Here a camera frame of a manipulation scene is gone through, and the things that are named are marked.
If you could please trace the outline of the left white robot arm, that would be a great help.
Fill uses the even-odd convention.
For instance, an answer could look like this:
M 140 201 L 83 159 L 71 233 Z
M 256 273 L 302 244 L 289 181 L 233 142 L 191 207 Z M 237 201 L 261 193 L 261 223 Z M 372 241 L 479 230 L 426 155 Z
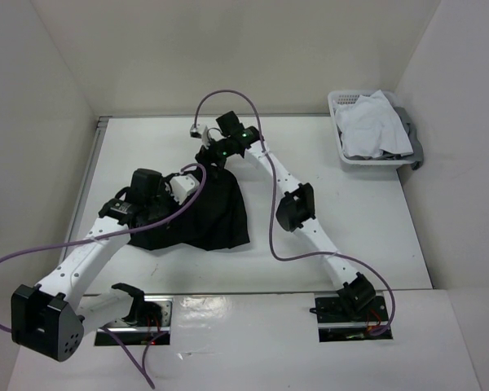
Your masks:
M 186 172 L 165 178 L 154 170 L 137 169 L 131 184 L 104 204 L 87 236 L 71 244 L 71 253 L 50 274 L 13 292 L 12 340 L 63 362 L 85 335 L 118 319 L 158 330 L 163 309 L 139 288 L 115 283 L 106 293 L 82 298 L 119 250 L 136 235 L 177 217 L 202 183 Z

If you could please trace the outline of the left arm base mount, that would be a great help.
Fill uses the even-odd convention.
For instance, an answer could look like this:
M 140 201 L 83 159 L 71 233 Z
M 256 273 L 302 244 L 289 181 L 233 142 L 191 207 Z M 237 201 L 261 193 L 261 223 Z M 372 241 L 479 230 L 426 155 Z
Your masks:
M 105 327 L 127 346 L 169 345 L 173 297 L 147 295 L 145 301 L 148 310 L 136 323 L 115 319 Z

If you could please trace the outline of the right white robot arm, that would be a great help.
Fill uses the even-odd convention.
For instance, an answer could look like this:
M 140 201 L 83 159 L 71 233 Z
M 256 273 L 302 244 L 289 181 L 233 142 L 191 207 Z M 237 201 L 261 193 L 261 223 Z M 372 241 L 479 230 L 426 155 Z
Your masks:
M 376 290 L 350 261 L 341 256 L 320 225 L 313 186 L 297 180 L 270 151 L 259 130 L 253 126 L 246 128 L 234 112 L 220 116 L 216 122 L 222 135 L 219 140 L 209 135 L 206 125 L 192 125 L 190 135 L 202 142 L 196 157 L 221 169 L 227 158 L 239 155 L 265 178 L 274 180 L 272 207 L 275 215 L 271 217 L 271 223 L 276 222 L 284 231 L 295 234 L 309 246 L 312 255 L 321 257 L 337 291 L 341 312 L 350 320 L 361 319 L 368 312 Z

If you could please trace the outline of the black pleated skirt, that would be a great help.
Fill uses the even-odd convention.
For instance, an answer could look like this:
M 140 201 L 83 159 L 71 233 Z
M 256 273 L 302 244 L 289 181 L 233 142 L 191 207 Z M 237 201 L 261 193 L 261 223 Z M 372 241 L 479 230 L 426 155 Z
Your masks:
M 212 179 L 210 166 L 200 196 L 171 222 L 131 236 L 130 245 L 149 251 L 188 244 L 205 251 L 230 249 L 250 242 L 240 186 L 226 169 L 224 179 Z

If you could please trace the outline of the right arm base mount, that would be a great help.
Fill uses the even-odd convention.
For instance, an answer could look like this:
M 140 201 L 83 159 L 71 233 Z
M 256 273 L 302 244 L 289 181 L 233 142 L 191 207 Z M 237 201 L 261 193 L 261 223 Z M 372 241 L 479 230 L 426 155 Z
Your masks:
M 319 341 L 351 342 L 362 340 L 392 340 L 390 328 L 374 336 L 372 331 L 384 328 L 389 320 L 385 298 L 377 294 L 356 318 L 349 318 L 342 309 L 338 295 L 315 295 L 315 303 L 309 309 L 317 320 Z

